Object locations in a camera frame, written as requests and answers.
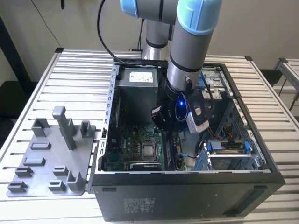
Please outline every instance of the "robotic arm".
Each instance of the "robotic arm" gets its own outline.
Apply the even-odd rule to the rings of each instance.
[[[206,107],[195,87],[201,74],[222,0],[121,0],[132,16],[173,24],[173,41],[162,104],[152,119],[163,131],[175,132],[186,121],[191,133],[209,127],[213,106]]]

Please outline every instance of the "aluminum table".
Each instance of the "aluminum table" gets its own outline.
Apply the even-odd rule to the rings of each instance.
[[[140,58],[138,52],[115,52],[118,57]],[[286,185],[244,219],[201,220],[203,223],[299,223],[299,124],[263,77],[253,61],[243,56],[207,56],[207,63],[224,63],[271,152]],[[7,184],[14,176],[33,136],[35,118],[50,124],[54,106],[66,107],[74,124],[91,121],[100,127],[105,117],[112,57],[103,51],[64,49],[52,57],[35,91],[0,150],[0,221],[16,224],[103,223],[94,195],[8,198]],[[99,140],[101,130],[97,130]],[[177,220],[169,223],[198,223]],[[144,222],[165,223],[165,221]]]

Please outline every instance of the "wire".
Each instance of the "wire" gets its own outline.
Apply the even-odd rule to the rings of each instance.
[[[285,83],[286,83],[286,78],[285,78],[285,81],[284,81],[284,83],[282,84],[282,86],[281,86],[281,89],[280,89],[280,91],[279,91],[279,94],[278,94],[278,96],[280,97],[280,94],[281,94],[281,91],[282,91],[282,89],[284,88],[284,86],[285,86]]]
[[[214,139],[216,139],[217,141],[221,141],[219,138],[217,138],[217,137],[214,135],[214,133],[213,133],[213,131],[211,130],[210,127],[208,127],[207,131],[209,132],[209,134],[210,134]]]
[[[210,89],[210,85],[208,85],[208,84],[206,83],[206,79],[205,79],[204,75],[201,74],[201,76],[202,76],[202,81],[204,82],[204,84],[205,84],[205,86],[206,86],[206,89],[208,90],[208,92],[209,92],[209,94],[210,94],[210,98],[211,98],[211,101],[212,101],[212,111],[213,111],[213,110],[214,110],[214,106],[215,106],[215,104],[214,104],[214,98],[213,98],[213,95],[212,95],[212,92],[211,92],[211,89]]]
[[[144,24],[145,19],[141,19],[141,26],[140,26],[140,33],[139,33],[139,39],[138,39],[138,45],[137,45],[137,50],[141,50],[141,34],[142,34],[142,29],[143,29],[143,24]]]
[[[59,47],[61,47],[59,41],[57,40],[57,38],[55,37],[55,35],[52,33],[52,31],[50,30],[50,28],[48,27],[48,25],[47,25],[45,19],[43,18],[41,12],[38,10],[38,8],[37,8],[37,6],[35,5],[35,3],[33,2],[33,0],[30,0],[30,1],[32,2],[32,4],[34,5],[34,7],[36,8],[37,12],[38,12],[39,15],[41,16],[41,18],[42,18],[44,24],[46,25],[46,28],[50,31],[50,33],[52,34],[52,36],[55,38],[55,40],[56,40],[56,42],[58,43]]]
[[[293,100],[293,102],[292,102],[292,105],[291,105],[291,107],[290,107],[289,111],[291,111],[291,110],[293,109],[295,102],[296,102],[296,101],[295,101],[295,100]]]
[[[126,65],[130,65],[130,66],[136,66],[136,65],[153,65],[153,66],[156,66],[158,67],[158,64],[155,63],[155,62],[148,62],[148,63],[128,63],[128,62],[125,62],[125,61],[122,61],[121,59],[119,59],[117,56],[115,56],[111,50],[109,50],[109,48],[106,46],[106,44],[104,43],[104,40],[101,36],[101,33],[100,33],[100,16],[101,16],[101,12],[102,12],[102,8],[103,8],[103,5],[105,3],[106,0],[102,0],[101,4],[100,4],[100,7],[99,7],[99,12],[98,12],[98,17],[97,17],[97,31],[98,31],[98,36],[99,36],[99,39],[101,41],[101,44],[103,45],[103,47],[105,48],[105,50],[111,55],[111,57],[113,57],[116,61],[118,61],[119,63],[122,63],[122,64],[126,64]]]

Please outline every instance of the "metal frame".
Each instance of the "metal frame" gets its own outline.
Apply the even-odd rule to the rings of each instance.
[[[140,58],[139,52],[116,52],[116,54],[120,57]],[[97,86],[102,83],[99,76],[107,76],[111,73],[112,61],[108,53],[99,51],[64,50],[53,56],[41,81],[0,150],[0,209],[7,211],[1,212],[0,220],[19,220],[22,224],[32,224],[69,223],[83,218],[80,220],[92,224],[104,222],[95,195],[92,194],[11,199],[7,198],[6,192],[7,183],[14,175],[14,167],[20,163],[22,153],[28,146],[26,141],[32,137],[32,132],[28,130],[33,122],[31,119],[37,116],[47,116],[47,111],[52,106],[64,100],[66,109],[71,109],[72,113],[77,116],[76,122],[80,122],[80,119],[90,119],[91,124],[101,126],[101,121],[96,118],[105,108],[100,102],[102,100],[99,97],[101,90]],[[263,79],[256,66],[243,56],[207,56],[206,62],[226,65],[243,102],[286,181],[285,186],[266,199],[253,213],[244,219],[236,218],[234,222],[243,224],[297,223],[299,221],[298,123],[287,112],[286,107],[268,82]],[[91,102],[75,101],[84,99],[83,97],[87,94]],[[101,131],[97,130],[96,136],[100,135]],[[96,158],[94,157],[96,147],[95,142],[91,163]],[[232,223],[232,220],[217,219],[203,220],[203,222]],[[172,223],[198,223],[198,220],[177,220]]]
[[[5,27],[5,24],[0,16],[0,47],[10,64],[10,67],[14,71],[14,75],[17,77],[22,89],[26,96],[29,98],[34,86],[31,79],[25,69],[25,66],[16,50],[14,43]]]
[[[280,70],[287,80],[299,92],[299,60],[280,58],[274,69]]]

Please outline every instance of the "black cable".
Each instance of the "black cable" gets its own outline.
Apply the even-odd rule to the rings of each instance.
[[[38,10],[38,8],[36,7],[35,3],[33,2],[33,0],[30,0],[32,2],[32,4],[34,5],[34,7],[36,8],[37,12],[39,13],[39,15],[41,16],[44,24],[46,25],[46,28],[50,31],[50,33],[52,34],[52,36],[55,38],[56,42],[58,43],[59,47],[61,47],[59,41],[57,40],[57,38],[55,37],[55,35],[52,33],[52,31],[50,30],[50,28],[48,27],[45,19],[43,18],[42,14],[40,13],[40,11]]]
[[[209,92],[209,94],[210,94],[210,98],[211,98],[211,101],[212,101],[212,111],[213,111],[213,110],[214,110],[215,103],[214,103],[214,98],[213,98],[213,95],[212,95],[212,92],[211,92],[211,89],[210,89],[210,85],[208,85],[208,84],[206,83],[206,79],[205,79],[204,75],[201,74],[201,76],[202,76],[202,81],[204,82],[204,84],[205,84],[205,86],[206,86],[206,88],[207,88],[207,90],[208,90],[208,92]]]
[[[143,24],[144,24],[145,19],[141,19],[141,26],[140,26],[140,33],[139,33],[139,39],[138,39],[138,45],[137,45],[137,50],[141,50],[141,34],[143,30]]]
[[[286,83],[286,79],[285,79],[284,83],[282,84],[281,89],[280,89],[280,91],[279,91],[279,94],[278,94],[279,97],[280,97],[280,94],[281,94],[282,89],[283,89],[284,86],[285,86],[285,83]]]
[[[293,100],[293,102],[292,102],[292,105],[291,105],[291,107],[290,107],[289,111],[291,111],[291,110],[293,109],[295,102],[296,102],[296,101],[295,101],[295,100]]]
[[[101,4],[100,4],[100,7],[99,7],[99,12],[98,12],[98,18],[97,18],[97,31],[98,31],[98,36],[99,36],[99,39],[101,41],[101,44],[103,45],[103,47],[105,48],[105,50],[116,60],[118,61],[119,63],[122,63],[122,64],[126,64],[126,65],[129,65],[129,66],[136,66],[136,65],[153,65],[153,66],[156,66],[158,67],[157,63],[155,62],[152,62],[152,63],[128,63],[128,62],[125,62],[125,61],[122,61],[121,59],[119,59],[117,56],[115,56],[111,50],[109,50],[109,48],[106,46],[106,44],[104,43],[103,41],[103,38],[101,36],[101,33],[100,33],[100,16],[101,16],[101,12],[102,12],[102,8],[103,8],[103,5],[105,3],[106,0],[102,0]]]
[[[196,159],[196,157],[194,157],[194,156],[188,155],[188,157],[191,158],[191,159]]]

